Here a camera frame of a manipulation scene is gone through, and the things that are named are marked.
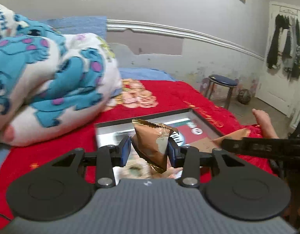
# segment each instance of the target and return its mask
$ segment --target white door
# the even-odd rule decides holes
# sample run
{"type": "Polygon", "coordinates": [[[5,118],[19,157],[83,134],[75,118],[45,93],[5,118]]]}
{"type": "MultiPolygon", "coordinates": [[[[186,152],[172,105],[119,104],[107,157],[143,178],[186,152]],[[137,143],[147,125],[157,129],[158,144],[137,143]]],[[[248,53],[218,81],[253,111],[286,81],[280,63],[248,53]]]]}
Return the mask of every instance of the white door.
{"type": "Polygon", "coordinates": [[[270,7],[270,22],[268,30],[267,50],[265,56],[265,63],[263,71],[260,76],[260,85],[256,97],[268,103],[274,108],[287,116],[290,116],[294,108],[294,95],[297,90],[298,80],[288,80],[288,75],[283,71],[283,66],[280,69],[269,69],[266,64],[267,54],[270,49],[271,41],[275,30],[275,18],[278,14],[292,16],[299,19],[300,24],[300,11],[290,9],[295,12],[297,16],[286,14],[284,11],[287,8],[271,5],[270,7]]]}
{"type": "Polygon", "coordinates": [[[293,115],[290,127],[292,131],[294,131],[299,124],[300,121],[300,90],[296,90],[294,95],[294,102],[296,103],[295,106],[295,113],[293,115]]]}

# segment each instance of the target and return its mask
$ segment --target brown snack wrapper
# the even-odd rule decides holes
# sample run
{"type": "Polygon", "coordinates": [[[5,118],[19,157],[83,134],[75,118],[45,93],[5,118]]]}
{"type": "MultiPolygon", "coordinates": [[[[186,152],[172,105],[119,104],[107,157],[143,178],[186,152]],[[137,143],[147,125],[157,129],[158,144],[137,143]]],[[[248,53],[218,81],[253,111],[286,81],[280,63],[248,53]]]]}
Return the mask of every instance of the brown snack wrapper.
{"type": "Polygon", "coordinates": [[[132,123],[136,132],[132,143],[138,155],[158,173],[165,172],[168,138],[178,130],[163,123],[154,124],[141,119],[133,119],[132,123]]]}

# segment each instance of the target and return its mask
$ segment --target stool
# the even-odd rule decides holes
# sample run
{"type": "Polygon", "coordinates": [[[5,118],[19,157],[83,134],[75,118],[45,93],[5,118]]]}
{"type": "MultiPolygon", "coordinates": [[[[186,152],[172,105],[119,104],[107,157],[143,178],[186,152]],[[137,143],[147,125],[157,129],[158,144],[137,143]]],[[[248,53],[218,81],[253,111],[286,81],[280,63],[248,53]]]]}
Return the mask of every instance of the stool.
{"type": "Polygon", "coordinates": [[[208,84],[208,87],[207,87],[207,91],[205,92],[204,94],[204,97],[207,98],[207,94],[211,88],[211,91],[210,91],[210,95],[208,97],[208,99],[210,99],[211,95],[213,94],[213,90],[214,90],[214,85],[215,84],[218,84],[220,86],[224,86],[224,87],[228,87],[229,88],[229,91],[228,91],[228,95],[227,95],[227,99],[226,99],[226,102],[225,102],[225,109],[228,110],[229,108],[229,105],[230,105],[230,99],[231,99],[231,96],[232,96],[232,91],[235,87],[238,86],[237,82],[235,80],[232,80],[228,77],[225,77],[225,76],[220,76],[220,75],[211,75],[209,76],[209,84],[208,84]]]}

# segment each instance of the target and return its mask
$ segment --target clothes hanging on door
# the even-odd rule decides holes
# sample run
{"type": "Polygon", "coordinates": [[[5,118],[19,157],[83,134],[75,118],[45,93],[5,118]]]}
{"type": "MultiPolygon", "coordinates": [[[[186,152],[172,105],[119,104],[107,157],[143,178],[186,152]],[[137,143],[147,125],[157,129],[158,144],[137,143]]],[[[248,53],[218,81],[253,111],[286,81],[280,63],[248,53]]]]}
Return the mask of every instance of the clothes hanging on door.
{"type": "Polygon", "coordinates": [[[277,15],[271,47],[267,55],[268,68],[280,68],[288,73],[288,79],[300,76],[300,28],[293,17],[277,15]]]}
{"type": "Polygon", "coordinates": [[[282,55],[283,65],[284,65],[284,71],[288,73],[288,76],[291,75],[293,63],[295,59],[296,54],[296,44],[297,44],[297,38],[296,38],[296,22],[295,19],[290,17],[289,18],[289,31],[288,31],[288,37],[287,41],[289,42],[288,45],[290,45],[290,52],[287,51],[285,53],[285,56],[282,55]]]}
{"type": "Polygon", "coordinates": [[[296,53],[294,57],[294,63],[292,68],[293,78],[299,78],[300,76],[300,29],[299,29],[299,20],[296,20],[296,53]]]}
{"type": "Polygon", "coordinates": [[[286,37],[285,41],[285,48],[283,49],[282,52],[282,60],[285,61],[286,59],[290,58],[290,53],[291,53],[291,36],[292,36],[292,28],[290,26],[290,21],[288,17],[285,17],[285,29],[288,29],[288,34],[286,37]]]}
{"type": "Polygon", "coordinates": [[[285,26],[285,18],[281,15],[276,16],[275,24],[276,28],[274,30],[274,36],[271,41],[271,46],[267,56],[267,66],[268,68],[276,68],[278,62],[278,45],[279,45],[279,34],[280,29],[285,26]]]}

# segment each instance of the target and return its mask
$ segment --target metal screw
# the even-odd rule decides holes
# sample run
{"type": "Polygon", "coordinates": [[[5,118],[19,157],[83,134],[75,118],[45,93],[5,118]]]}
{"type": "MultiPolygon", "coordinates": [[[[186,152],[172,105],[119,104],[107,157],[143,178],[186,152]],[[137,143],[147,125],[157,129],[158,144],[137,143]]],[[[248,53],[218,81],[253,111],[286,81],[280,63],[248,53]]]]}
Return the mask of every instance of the metal screw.
{"type": "Polygon", "coordinates": [[[187,186],[194,186],[198,183],[198,180],[196,178],[188,177],[184,178],[182,182],[187,186]]]}
{"type": "Polygon", "coordinates": [[[98,179],[98,184],[101,186],[109,186],[112,184],[112,179],[110,178],[100,178],[98,179]]]}

